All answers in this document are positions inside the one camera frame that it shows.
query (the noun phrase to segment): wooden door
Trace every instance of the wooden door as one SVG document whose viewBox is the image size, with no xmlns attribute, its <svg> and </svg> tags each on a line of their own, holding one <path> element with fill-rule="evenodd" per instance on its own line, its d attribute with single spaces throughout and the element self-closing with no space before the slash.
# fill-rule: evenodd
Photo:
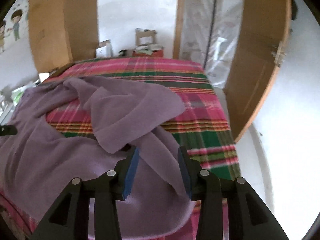
<svg viewBox="0 0 320 240">
<path fill-rule="evenodd" d="M 291 0 L 244 0 L 236 53 L 224 89 L 235 142 L 251 125 L 279 71 Z"/>
</svg>

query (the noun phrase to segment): striped bedspread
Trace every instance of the striped bedspread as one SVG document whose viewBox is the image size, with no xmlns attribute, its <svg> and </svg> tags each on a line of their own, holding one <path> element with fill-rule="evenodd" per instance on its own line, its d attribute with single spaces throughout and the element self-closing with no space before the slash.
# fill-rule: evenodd
<svg viewBox="0 0 320 240">
<path fill-rule="evenodd" d="M 201 162 L 204 169 L 209 169 L 225 179 L 240 176 L 228 121 L 199 64 L 151 57 L 95 59 L 78 63 L 60 76 L 47 79 L 46 82 L 89 75 L 157 83 L 177 93 L 186 110 L 173 120 L 162 124 L 162 127 L 172 133 L 177 142 L 187 148 L 191 157 Z M 78 100 L 48 113 L 46 120 L 66 137 L 86 136 L 95 139 L 90 115 L 80 108 Z M 20 212 L 20 215 L 17 214 L 7 201 L 1 201 L 1 197 L 0 202 L 10 210 L 15 222 L 25 232 L 28 232 L 28 227 L 31 231 L 35 229 L 36 221 L 16 208 Z M 175 233 L 175 236 L 162 239 L 176 239 L 179 234 L 189 234 L 190 228 L 195 239 L 199 210 L 198 203 L 188 223 Z"/>
</svg>

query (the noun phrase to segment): metal bolt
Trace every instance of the metal bolt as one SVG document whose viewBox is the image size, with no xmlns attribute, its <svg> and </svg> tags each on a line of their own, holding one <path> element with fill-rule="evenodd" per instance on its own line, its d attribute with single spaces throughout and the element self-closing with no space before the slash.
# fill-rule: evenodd
<svg viewBox="0 0 320 240">
<path fill-rule="evenodd" d="M 114 170 L 111 170 L 111 171 L 108 171 L 107 172 L 107 175 L 109 176 L 109 177 L 113 177 L 113 176 L 115 176 L 117 173 L 116 173 L 116 171 L 114 171 Z"/>
<path fill-rule="evenodd" d="M 80 179 L 79 178 L 74 178 L 71 182 L 73 185 L 78 185 L 80 183 Z"/>
<path fill-rule="evenodd" d="M 201 171 L 200 171 L 200 175 L 202 175 L 202 176 L 208 176 L 208 175 L 209 175 L 209 171 L 207 171 L 207 170 L 201 170 Z"/>
<path fill-rule="evenodd" d="M 238 182 L 239 184 L 244 184 L 244 183 L 245 183 L 245 179 L 242 178 L 242 177 L 239 177 L 239 178 L 237 178 L 237 182 Z"/>
</svg>

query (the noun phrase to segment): cartoon character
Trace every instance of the cartoon character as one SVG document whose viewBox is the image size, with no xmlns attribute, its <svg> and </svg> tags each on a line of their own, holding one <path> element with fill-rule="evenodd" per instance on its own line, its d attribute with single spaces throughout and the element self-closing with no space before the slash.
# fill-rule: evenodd
<svg viewBox="0 0 320 240">
<path fill-rule="evenodd" d="M 19 35 L 20 24 L 19 24 L 19 21 L 21 20 L 22 14 L 23 14 L 23 11 L 21 9 L 19 9 L 19 10 L 16 10 L 11 15 L 11 21 L 13 22 L 13 27 L 7 30 L 7 31 L 12 31 L 13 30 L 14 40 L 15 41 L 20 39 L 20 35 Z"/>
<path fill-rule="evenodd" d="M 0 54 L 4 52 L 4 31 L 5 31 L 6 21 L 0 23 Z"/>
</svg>

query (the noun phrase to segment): folded cloth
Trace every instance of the folded cloth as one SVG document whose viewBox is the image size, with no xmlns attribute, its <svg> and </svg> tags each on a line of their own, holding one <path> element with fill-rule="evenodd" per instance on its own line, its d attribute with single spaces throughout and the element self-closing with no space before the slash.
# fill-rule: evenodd
<svg viewBox="0 0 320 240">
<path fill-rule="evenodd" d="M 65 138 L 46 122 L 48 111 L 76 98 L 90 113 L 97 140 Z M 27 89 L 10 121 L 18 134 L 0 138 L 4 192 L 41 220 L 72 178 L 95 179 L 113 169 L 129 143 L 139 148 L 140 160 L 131 195 L 117 202 L 122 237 L 171 234 L 187 222 L 194 205 L 183 186 L 179 145 L 159 125 L 183 112 L 180 97 L 157 84 L 91 76 Z"/>
</svg>

